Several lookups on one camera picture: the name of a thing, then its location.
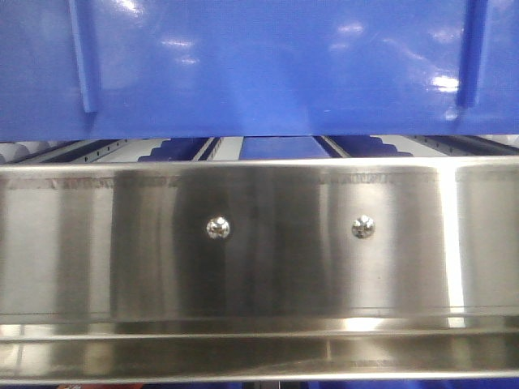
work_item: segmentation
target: metal rail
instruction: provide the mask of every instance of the metal rail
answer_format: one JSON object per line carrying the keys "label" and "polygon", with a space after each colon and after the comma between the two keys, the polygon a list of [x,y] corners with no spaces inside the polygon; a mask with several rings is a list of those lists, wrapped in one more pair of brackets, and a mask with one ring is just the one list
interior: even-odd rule
{"label": "metal rail", "polygon": [[519,373],[519,158],[0,169],[2,382]]}
{"label": "metal rail", "polygon": [[423,136],[410,137],[421,144],[450,156],[516,156],[519,149],[478,136]]}

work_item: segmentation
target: blue container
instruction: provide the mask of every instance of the blue container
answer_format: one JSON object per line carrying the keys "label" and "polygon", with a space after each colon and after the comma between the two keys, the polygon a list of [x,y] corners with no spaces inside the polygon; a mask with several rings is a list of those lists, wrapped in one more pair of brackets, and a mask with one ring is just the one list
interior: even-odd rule
{"label": "blue container", "polygon": [[514,0],[2,0],[0,140],[519,132]]}

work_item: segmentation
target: screw head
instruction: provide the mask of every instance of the screw head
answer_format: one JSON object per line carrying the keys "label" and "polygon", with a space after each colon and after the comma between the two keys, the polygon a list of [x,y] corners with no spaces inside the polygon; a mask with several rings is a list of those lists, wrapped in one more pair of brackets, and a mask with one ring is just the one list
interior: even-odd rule
{"label": "screw head", "polygon": [[354,221],[351,232],[359,239],[370,237],[375,232],[375,222],[369,216],[362,215]]}
{"label": "screw head", "polygon": [[226,239],[230,234],[230,223],[223,216],[213,217],[205,230],[211,239]]}

